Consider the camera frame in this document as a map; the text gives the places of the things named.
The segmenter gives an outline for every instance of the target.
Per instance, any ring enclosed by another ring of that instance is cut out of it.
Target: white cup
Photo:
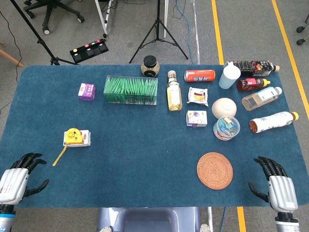
[[[227,62],[223,67],[223,72],[219,80],[219,86],[221,88],[228,89],[240,77],[240,70],[233,64],[233,62]]]

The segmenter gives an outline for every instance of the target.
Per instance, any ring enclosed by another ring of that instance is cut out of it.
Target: yellow tape measure
[[[58,163],[59,159],[63,155],[63,153],[66,151],[68,145],[71,144],[82,144],[84,142],[82,132],[79,129],[76,128],[71,128],[68,131],[65,132],[65,145],[62,150],[62,152],[59,154],[55,162],[53,163],[53,166],[56,166]]]

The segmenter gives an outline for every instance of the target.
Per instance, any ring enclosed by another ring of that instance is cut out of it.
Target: small white box
[[[188,127],[205,127],[207,125],[206,111],[187,111],[187,126]]]
[[[82,133],[82,137],[84,139],[84,142],[82,144],[68,144],[68,147],[79,147],[79,146],[90,146],[91,144],[91,132],[88,130],[80,130],[80,132]],[[65,146],[65,140],[66,140],[66,131],[63,134],[63,146]]]

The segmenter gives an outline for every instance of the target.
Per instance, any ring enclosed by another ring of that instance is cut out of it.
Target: clear plastic box
[[[109,103],[156,105],[157,90],[157,78],[108,75],[104,96]]]

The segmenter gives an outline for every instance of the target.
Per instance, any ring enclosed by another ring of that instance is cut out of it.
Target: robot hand
[[[270,206],[278,213],[275,218],[278,232],[299,232],[298,220],[292,215],[298,209],[292,179],[288,178],[285,169],[274,160],[259,156],[254,161],[263,168],[268,181],[268,195],[257,191],[252,182],[249,182],[250,190],[258,198],[270,203]]]
[[[0,180],[0,203],[17,205],[24,197],[41,192],[48,184],[46,179],[38,188],[27,189],[28,177],[38,164],[46,164],[39,153],[27,153],[7,169]]]
[[[39,153],[25,154],[10,169],[5,170],[0,180],[0,232],[11,231],[15,217],[14,206],[24,197],[41,192],[48,184],[46,179],[38,188],[27,189],[30,173],[38,164],[46,164]]]

